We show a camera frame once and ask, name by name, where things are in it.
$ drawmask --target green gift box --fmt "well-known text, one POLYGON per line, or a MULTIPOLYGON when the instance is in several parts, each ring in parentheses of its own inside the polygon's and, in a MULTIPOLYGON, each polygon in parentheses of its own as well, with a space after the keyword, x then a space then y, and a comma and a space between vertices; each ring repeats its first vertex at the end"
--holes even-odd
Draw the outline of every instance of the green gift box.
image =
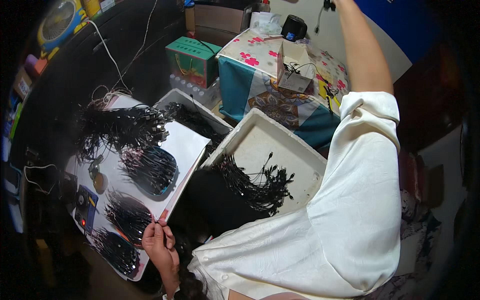
POLYGON ((203 88, 210 86, 218 76, 215 55, 221 49, 184 36, 165 47, 172 73, 187 77, 191 83, 203 88))

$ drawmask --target white power cable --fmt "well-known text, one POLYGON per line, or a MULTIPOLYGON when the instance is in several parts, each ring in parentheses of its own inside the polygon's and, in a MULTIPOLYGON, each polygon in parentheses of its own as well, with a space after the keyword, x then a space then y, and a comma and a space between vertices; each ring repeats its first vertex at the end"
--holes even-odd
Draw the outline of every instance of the white power cable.
POLYGON ((102 43, 103 43, 103 45, 105 46, 105 50, 107 51, 108 56, 110 56, 110 59, 111 59, 112 62, 115 64, 115 67, 117 67, 117 71, 118 71, 118 73, 119 73, 119 75, 120 75, 121 83, 123 83, 123 86, 125 86, 125 87, 127 88, 127 90, 129 90, 128 87, 127 87, 127 85, 125 84, 125 82, 123 82, 123 78, 122 78, 122 75, 121 75, 121 73, 120 73, 120 69, 119 69, 119 67, 118 67, 118 65, 117 65, 117 62, 113 59, 112 55, 110 54, 110 51, 108 50, 108 47, 107 47, 107 45, 105 44, 105 41, 103 40, 103 37, 102 37, 102 35, 100 34, 100 30, 98 29, 97 25, 95 24, 95 22, 90 21, 90 20, 88 20, 87 22, 88 22, 88 23, 92 23, 92 25, 95 27, 96 32, 97 32, 98 35, 100 36, 100 39, 102 40, 102 43))
POLYGON ((318 32, 320 31, 320 17, 322 16, 323 11, 324 11, 324 8, 322 6, 322 8, 320 9, 320 12, 318 13, 317 27, 315 27, 315 29, 313 30, 313 32, 315 32, 316 36, 318 35, 318 32))
POLYGON ((38 183, 36 183, 36 182, 31 181, 31 180, 28 179, 26 170, 27 170, 27 168, 28 168, 28 169, 45 169, 45 168, 48 168, 48 167, 55 167, 56 169, 58 169, 57 166, 55 166, 54 164, 49 164, 49 165, 46 165, 46 166, 43 166, 43 167, 37 167, 37 166, 28 167, 28 166, 24 166, 25 179, 26 179, 29 183, 33 183, 33 184, 37 185, 37 186, 40 188, 40 191, 41 191, 42 193, 46 194, 46 195, 49 195, 49 194, 50 194, 50 192, 52 191, 53 187, 55 186, 55 183, 52 184, 52 187, 51 187, 50 190, 47 192, 47 191, 45 191, 44 189, 42 189, 42 187, 41 187, 38 183))
POLYGON ((138 49, 137 53, 135 54, 135 56, 133 57, 132 61, 127 65, 127 67, 125 67, 125 71, 123 72, 123 75, 125 75, 128 71, 128 69, 130 68, 130 66, 133 64, 133 62, 135 61, 135 59, 137 59, 137 57, 139 57, 143 52, 140 52, 142 51, 142 49, 144 48, 145 46, 145 41, 147 40, 147 34, 148 34, 148 27, 150 26, 150 19, 152 18, 152 14, 153 14, 153 11, 155 10, 155 7, 156 7, 156 3, 158 2, 158 0, 155 0, 155 3, 153 4, 153 8, 152 10, 150 11, 150 15, 148 16, 148 21, 147 21, 147 29, 145 30, 145 35, 144 35, 144 42, 142 44, 142 46, 138 49))

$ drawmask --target black cabinet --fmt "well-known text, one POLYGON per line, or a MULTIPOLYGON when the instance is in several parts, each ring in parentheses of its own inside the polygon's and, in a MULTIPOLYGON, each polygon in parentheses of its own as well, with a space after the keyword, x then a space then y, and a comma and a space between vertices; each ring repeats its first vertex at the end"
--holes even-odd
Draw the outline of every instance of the black cabinet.
MULTIPOLYGON (((154 2, 124 0, 95 20, 120 71, 132 61, 144 41, 154 2)), ((165 46, 185 32, 183 2, 159 0, 150 20, 144 52, 123 77, 135 99, 151 105, 170 89, 165 46)), ((111 88, 118 79, 117 69, 95 28, 91 24, 84 26, 61 46, 35 82, 12 141, 12 164, 22 168, 25 150, 31 147, 46 161, 62 167, 72 154, 75 112, 91 100, 97 86, 111 88)))

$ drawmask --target blue wall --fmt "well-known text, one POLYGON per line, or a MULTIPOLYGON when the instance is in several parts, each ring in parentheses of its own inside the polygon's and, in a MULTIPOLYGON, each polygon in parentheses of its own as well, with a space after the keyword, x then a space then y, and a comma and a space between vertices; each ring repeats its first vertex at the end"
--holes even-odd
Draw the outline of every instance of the blue wall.
POLYGON ((356 0, 370 19, 382 28, 415 63, 433 46, 440 26, 423 0, 356 0))

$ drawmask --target fan grille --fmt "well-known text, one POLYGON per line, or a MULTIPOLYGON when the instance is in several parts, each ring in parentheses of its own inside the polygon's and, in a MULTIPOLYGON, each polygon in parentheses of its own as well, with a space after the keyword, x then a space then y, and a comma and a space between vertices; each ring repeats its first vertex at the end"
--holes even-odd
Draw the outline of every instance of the fan grille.
POLYGON ((73 20, 75 5, 70 1, 62 1, 45 18, 42 28, 42 37, 46 42, 53 41, 61 36, 73 20))

